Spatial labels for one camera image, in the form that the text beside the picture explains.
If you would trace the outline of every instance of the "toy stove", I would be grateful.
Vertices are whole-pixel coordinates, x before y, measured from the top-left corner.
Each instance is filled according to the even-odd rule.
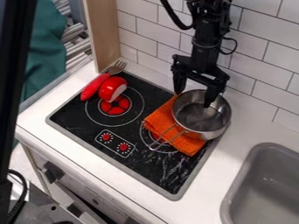
[[[114,102],[97,96],[82,102],[77,94],[49,115],[47,123],[166,198],[179,200],[217,140],[194,157],[165,143],[152,150],[149,145],[157,136],[143,127],[143,119],[173,94],[128,73],[118,76],[129,86]]]

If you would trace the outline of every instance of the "orange cloth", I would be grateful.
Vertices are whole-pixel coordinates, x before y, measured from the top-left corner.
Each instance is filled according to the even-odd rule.
[[[171,110],[176,99],[177,97],[173,96],[154,113],[146,117],[144,119],[144,128],[151,131],[153,134],[160,136],[170,126],[172,126],[175,123],[175,120],[172,117]],[[182,127],[175,126],[173,129],[164,134],[163,140],[169,141],[183,130],[184,129]],[[205,141],[182,135],[170,144],[177,150],[192,157],[205,145]]]

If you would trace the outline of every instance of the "metal pot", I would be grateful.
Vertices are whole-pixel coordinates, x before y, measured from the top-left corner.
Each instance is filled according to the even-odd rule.
[[[176,122],[149,146],[152,150],[155,151],[160,148],[160,146],[155,148],[154,145],[176,126],[180,126],[182,131],[164,144],[171,143],[182,135],[201,140],[211,140],[225,132],[232,118],[232,109],[221,95],[209,108],[204,108],[205,92],[205,90],[197,89],[178,96],[172,106],[172,116]]]

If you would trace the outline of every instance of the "gray sink basin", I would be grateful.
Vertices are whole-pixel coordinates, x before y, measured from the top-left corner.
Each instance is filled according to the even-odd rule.
[[[298,224],[299,154],[274,143],[249,153],[220,208],[224,224]]]

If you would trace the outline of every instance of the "wooden panel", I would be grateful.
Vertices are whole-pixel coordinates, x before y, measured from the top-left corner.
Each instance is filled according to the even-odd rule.
[[[115,0],[84,0],[97,72],[120,57]]]

